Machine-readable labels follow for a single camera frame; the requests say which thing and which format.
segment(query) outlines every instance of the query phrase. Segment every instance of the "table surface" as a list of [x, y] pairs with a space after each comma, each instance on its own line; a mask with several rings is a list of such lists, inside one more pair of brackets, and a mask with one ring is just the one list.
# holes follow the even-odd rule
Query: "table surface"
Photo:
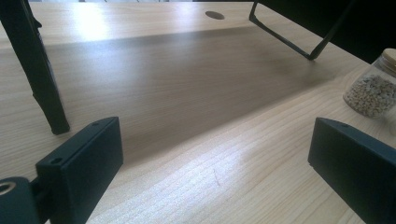
[[[124, 164], [89, 223], [362, 222], [307, 155], [316, 117], [396, 147], [394, 111], [367, 119], [342, 99], [367, 63], [333, 44], [309, 62], [248, 21], [252, 3], [31, 6], [72, 130], [52, 135], [0, 28], [0, 178], [35, 178], [74, 133], [119, 116]], [[320, 40], [257, 14], [305, 50]]]

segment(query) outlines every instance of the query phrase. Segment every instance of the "jar lid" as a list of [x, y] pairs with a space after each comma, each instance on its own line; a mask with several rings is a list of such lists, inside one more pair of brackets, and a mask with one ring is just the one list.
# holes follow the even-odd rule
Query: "jar lid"
[[392, 65], [396, 66], [396, 49], [384, 49], [382, 56], [392, 63]]

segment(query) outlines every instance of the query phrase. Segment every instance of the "wooden table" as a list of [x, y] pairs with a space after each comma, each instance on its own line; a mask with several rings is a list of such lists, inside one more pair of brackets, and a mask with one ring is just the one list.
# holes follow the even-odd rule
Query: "wooden table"
[[[309, 62], [249, 22], [251, 5], [32, 3], [72, 131], [50, 132], [0, 30], [0, 178], [33, 179], [74, 133], [119, 116], [124, 165], [90, 223], [361, 223], [306, 161], [314, 121], [396, 147], [395, 111], [354, 112], [342, 94], [367, 64], [333, 44]], [[257, 15], [303, 49], [319, 42]]]

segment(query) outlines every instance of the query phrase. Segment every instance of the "glass jar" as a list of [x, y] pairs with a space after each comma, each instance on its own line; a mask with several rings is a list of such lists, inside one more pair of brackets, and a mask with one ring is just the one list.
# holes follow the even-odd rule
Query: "glass jar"
[[350, 86], [344, 100], [371, 119], [379, 119], [390, 111], [396, 105], [396, 49], [385, 49]]

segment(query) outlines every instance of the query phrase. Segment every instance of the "black plastic bracket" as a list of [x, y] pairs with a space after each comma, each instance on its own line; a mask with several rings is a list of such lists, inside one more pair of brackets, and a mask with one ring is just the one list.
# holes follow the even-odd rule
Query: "black plastic bracket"
[[0, 223], [85, 223], [122, 160], [119, 119], [88, 125], [36, 164], [31, 183], [0, 180]]
[[317, 118], [309, 163], [366, 223], [396, 223], [396, 149]]
[[0, 21], [52, 132], [67, 133], [70, 127], [53, 78], [50, 61], [38, 32], [41, 23], [34, 18], [29, 2], [2, 0]]
[[347, 17], [347, 14], [349, 13], [350, 9], [352, 9], [353, 5], [355, 5], [355, 2], [357, 0], [351, 0], [349, 2], [349, 4], [347, 5], [346, 9], [344, 10], [344, 12], [341, 14], [340, 18], [336, 21], [336, 23], [332, 26], [332, 28], [330, 29], [329, 33], [327, 33], [325, 35], [325, 37], [320, 41], [320, 43], [312, 50], [311, 53], [307, 53], [305, 51], [303, 51], [302, 49], [300, 49], [297, 45], [293, 44], [292, 42], [290, 42], [287, 38], [283, 37], [282, 35], [278, 34], [277, 32], [271, 30], [270, 28], [268, 28], [267, 26], [265, 26], [262, 22], [260, 22], [256, 15], [255, 15], [255, 11], [256, 11], [256, 7], [257, 4], [259, 3], [258, 0], [254, 1], [253, 7], [250, 10], [250, 14], [249, 14], [249, 20], [251, 22], [253, 22], [254, 24], [256, 24], [257, 26], [259, 26], [260, 28], [262, 28], [264, 31], [266, 31], [268, 34], [273, 35], [274, 37], [276, 37], [278, 40], [282, 41], [284, 44], [286, 44], [287, 46], [291, 47], [292, 49], [294, 49], [295, 51], [297, 51], [298, 53], [300, 53], [301, 55], [303, 55], [306, 59], [308, 60], [315, 60], [319, 54], [324, 50], [324, 48], [326, 47], [326, 45], [332, 40], [332, 37], [335, 35], [335, 33], [338, 31], [339, 27], [341, 26], [341, 24], [344, 22], [345, 18]]

